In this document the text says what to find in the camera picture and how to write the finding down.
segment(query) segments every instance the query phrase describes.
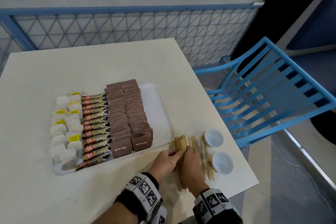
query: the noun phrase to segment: white cord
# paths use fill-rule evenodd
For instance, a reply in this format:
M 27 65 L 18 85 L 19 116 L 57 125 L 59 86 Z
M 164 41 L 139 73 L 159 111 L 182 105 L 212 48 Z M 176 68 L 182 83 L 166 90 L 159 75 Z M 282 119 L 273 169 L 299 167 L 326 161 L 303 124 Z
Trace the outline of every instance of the white cord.
M 311 176 L 311 175 L 310 175 L 310 174 L 303 168 L 303 166 L 301 166 L 301 165 L 294 165 L 294 164 L 292 164 L 292 163 L 289 163 L 289 162 L 288 162 L 288 161 L 281 155 L 281 153 L 279 152 L 279 150 L 275 147 L 274 143 L 271 142 L 271 144 L 274 146 L 275 150 L 279 153 L 280 157 L 281 157 L 284 161 L 286 161 L 286 162 L 287 162 L 289 165 L 291 165 L 291 166 L 294 166 L 294 167 L 296 167 L 296 168 L 297 168 L 297 167 L 300 168 L 301 171 L 302 171 L 302 173 L 306 173 L 306 174 L 309 176 L 309 178 L 311 179 L 311 181 L 313 182 L 313 184 L 314 184 L 314 186 L 315 186 L 315 188 L 316 188 L 317 193 L 319 194 L 319 196 L 320 196 L 321 198 L 323 198 L 323 200 L 325 201 L 325 203 L 328 205 L 328 208 L 329 208 L 331 214 L 335 217 L 334 212 L 332 211 L 329 202 L 328 202 L 328 201 L 321 195 L 321 193 L 319 192 L 319 189 L 317 188 L 317 185 L 316 185 L 316 183 L 314 182 L 312 176 Z

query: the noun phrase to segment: metal mesh panel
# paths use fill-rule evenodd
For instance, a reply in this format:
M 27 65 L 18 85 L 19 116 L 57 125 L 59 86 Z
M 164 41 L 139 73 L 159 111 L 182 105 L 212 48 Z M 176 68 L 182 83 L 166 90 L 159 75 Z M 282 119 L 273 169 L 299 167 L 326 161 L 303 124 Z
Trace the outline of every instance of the metal mesh panel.
M 11 52 L 21 52 L 23 48 L 0 22 L 0 76 Z
M 191 66 L 230 56 L 257 8 L 15 17 L 38 50 L 175 38 Z

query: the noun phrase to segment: wristband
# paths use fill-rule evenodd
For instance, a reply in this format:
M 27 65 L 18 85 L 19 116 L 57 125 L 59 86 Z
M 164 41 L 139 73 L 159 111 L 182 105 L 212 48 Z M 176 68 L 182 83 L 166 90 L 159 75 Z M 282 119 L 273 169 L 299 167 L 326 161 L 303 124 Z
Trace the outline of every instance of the wristband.
M 220 189 L 208 189 L 202 192 L 194 203 L 193 212 L 198 223 L 207 223 L 212 217 L 226 210 L 234 210 L 238 214 Z
M 145 220 L 147 223 L 152 223 L 163 201 L 158 186 L 152 175 L 136 174 L 115 202 L 122 203 L 130 212 L 137 215 L 139 222 Z

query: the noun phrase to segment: white bowl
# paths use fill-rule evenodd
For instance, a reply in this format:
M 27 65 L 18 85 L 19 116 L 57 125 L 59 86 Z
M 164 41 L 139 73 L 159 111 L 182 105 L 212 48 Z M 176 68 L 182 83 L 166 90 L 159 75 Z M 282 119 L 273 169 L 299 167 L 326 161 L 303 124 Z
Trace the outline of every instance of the white bowl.
M 217 129 L 210 129 L 205 131 L 205 141 L 207 141 L 211 147 L 218 147 L 223 144 L 224 137 Z
M 220 174 L 228 175 L 233 170 L 233 161 L 229 154 L 217 151 L 212 157 L 212 165 Z

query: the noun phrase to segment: white table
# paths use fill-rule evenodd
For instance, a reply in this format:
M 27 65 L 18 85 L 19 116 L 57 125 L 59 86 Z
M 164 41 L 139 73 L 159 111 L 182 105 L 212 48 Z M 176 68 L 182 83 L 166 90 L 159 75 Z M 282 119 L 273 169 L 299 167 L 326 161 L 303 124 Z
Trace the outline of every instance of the white table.
M 0 216 L 2 223 L 90 223 L 114 201 L 136 172 L 168 145 L 64 176 L 51 172 L 49 128 L 58 96 L 101 91 L 136 78 L 155 83 L 176 135 L 216 128 L 218 150 L 234 162 L 231 174 L 210 183 L 232 197 L 258 183 L 221 117 L 173 38 L 10 55 L 0 79 Z M 191 193 L 178 192 L 176 175 L 160 187 L 168 222 L 193 214 Z

